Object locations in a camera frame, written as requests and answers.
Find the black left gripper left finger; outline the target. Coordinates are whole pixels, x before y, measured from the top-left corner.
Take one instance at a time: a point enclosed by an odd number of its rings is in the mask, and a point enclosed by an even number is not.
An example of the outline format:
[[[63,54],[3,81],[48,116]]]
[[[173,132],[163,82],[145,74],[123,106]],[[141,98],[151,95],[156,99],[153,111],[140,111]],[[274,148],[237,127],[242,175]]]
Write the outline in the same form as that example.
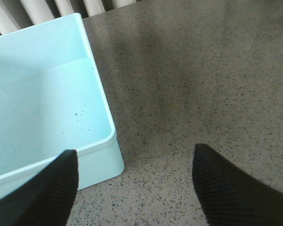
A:
[[[0,226],[64,226],[78,189],[75,150],[65,150],[32,179],[0,199]]]

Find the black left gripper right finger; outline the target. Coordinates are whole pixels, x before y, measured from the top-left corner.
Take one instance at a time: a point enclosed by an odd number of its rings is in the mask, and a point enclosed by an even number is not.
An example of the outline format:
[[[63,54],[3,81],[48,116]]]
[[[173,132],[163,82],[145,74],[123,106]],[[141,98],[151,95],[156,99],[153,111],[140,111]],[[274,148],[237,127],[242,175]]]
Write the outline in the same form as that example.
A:
[[[253,178],[207,144],[196,144],[192,181],[211,226],[283,226],[283,193]]]

